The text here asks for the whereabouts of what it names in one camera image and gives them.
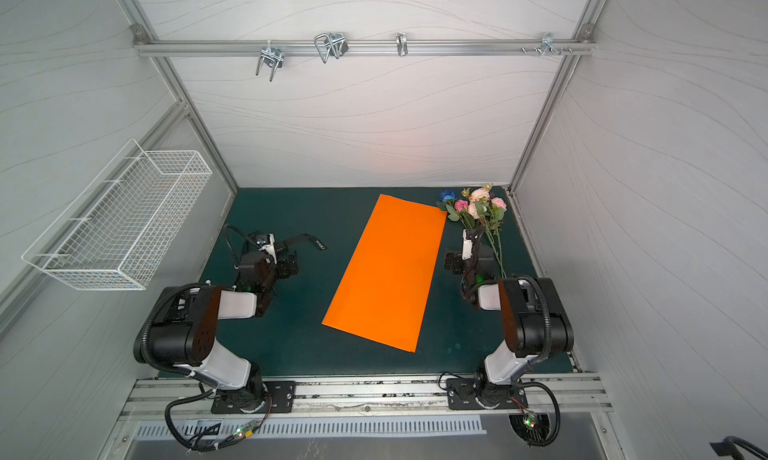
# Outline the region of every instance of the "artificial flower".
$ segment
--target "artificial flower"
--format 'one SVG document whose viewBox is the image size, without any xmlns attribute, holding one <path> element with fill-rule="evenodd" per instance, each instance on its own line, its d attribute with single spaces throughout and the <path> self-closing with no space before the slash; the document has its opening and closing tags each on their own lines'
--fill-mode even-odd
<svg viewBox="0 0 768 460">
<path fill-rule="evenodd" d="M 490 198 L 491 193 L 486 188 L 478 188 L 469 196 L 470 202 L 476 202 L 480 198 Z"/>
<path fill-rule="evenodd" d="M 475 202 L 472 202 L 469 204 L 469 206 L 467 207 L 467 213 L 472 215 L 474 219 L 480 219 L 480 215 L 478 215 L 478 209 L 475 206 Z"/>
<path fill-rule="evenodd" d="M 452 189 L 444 189 L 440 192 L 440 201 L 447 202 L 448 200 L 456 199 L 456 192 Z"/>
<path fill-rule="evenodd" d="M 503 200 L 503 199 L 501 199 L 501 198 L 492 198 L 492 199 L 491 199 L 491 203 L 493 203 L 493 205 L 494 205 L 496 208 L 501 208 L 501 209 L 503 209 L 504 211 L 507 211 L 507 204 L 506 204 L 506 203 L 504 203 L 504 200 Z"/>
</svg>

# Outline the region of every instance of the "orange paper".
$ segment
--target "orange paper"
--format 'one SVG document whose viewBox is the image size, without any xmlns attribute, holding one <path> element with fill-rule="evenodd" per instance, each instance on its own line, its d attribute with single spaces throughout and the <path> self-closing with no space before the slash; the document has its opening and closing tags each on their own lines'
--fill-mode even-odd
<svg viewBox="0 0 768 460">
<path fill-rule="evenodd" d="M 416 351 L 446 213 L 380 195 L 322 324 Z"/>
</svg>

